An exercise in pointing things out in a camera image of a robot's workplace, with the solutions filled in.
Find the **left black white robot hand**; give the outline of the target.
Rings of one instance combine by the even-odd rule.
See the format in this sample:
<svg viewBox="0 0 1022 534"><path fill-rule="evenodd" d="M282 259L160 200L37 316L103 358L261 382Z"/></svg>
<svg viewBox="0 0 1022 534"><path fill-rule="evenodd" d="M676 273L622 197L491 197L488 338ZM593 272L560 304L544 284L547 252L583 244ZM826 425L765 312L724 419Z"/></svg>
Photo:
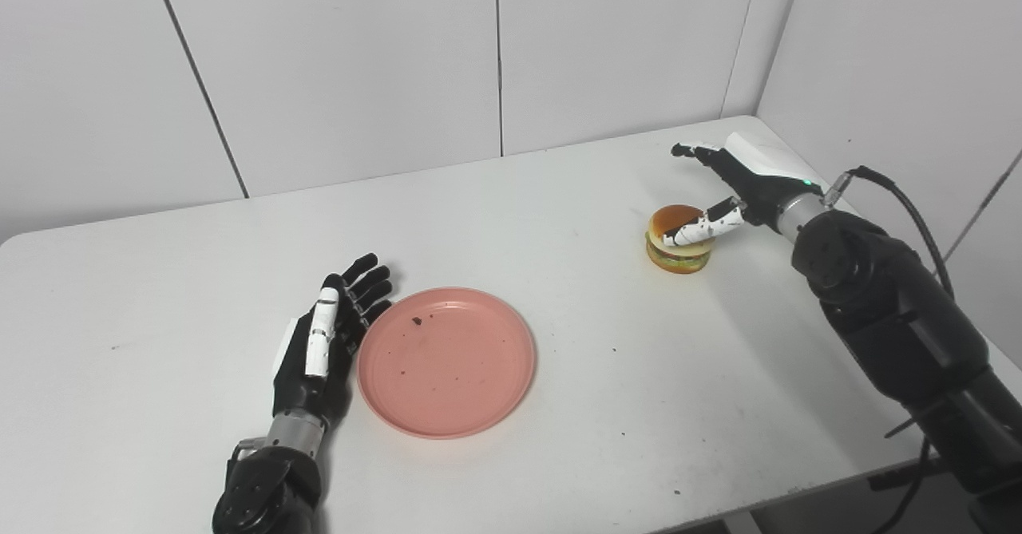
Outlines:
<svg viewBox="0 0 1022 534"><path fill-rule="evenodd" d="M333 426L347 412L349 377L368 330L393 303L390 268L368 253L326 276L297 319L273 381L271 412L303 411Z"/></svg>

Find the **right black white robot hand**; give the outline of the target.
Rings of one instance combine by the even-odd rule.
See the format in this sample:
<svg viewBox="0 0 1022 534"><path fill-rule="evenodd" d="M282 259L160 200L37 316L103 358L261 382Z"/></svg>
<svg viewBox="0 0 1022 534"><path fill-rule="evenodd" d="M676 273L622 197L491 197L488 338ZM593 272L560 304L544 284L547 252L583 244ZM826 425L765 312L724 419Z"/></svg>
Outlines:
<svg viewBox="0 0 1022 534"><path fill-rule="evenodd" d="M732 133L722 145L675 144L671 154L712 169L731 195L662 232L664 246L679 249L706 242L744 224L766 226L795 242L804 226L828 210L822 186L806 169L746 133Z"/></svg>

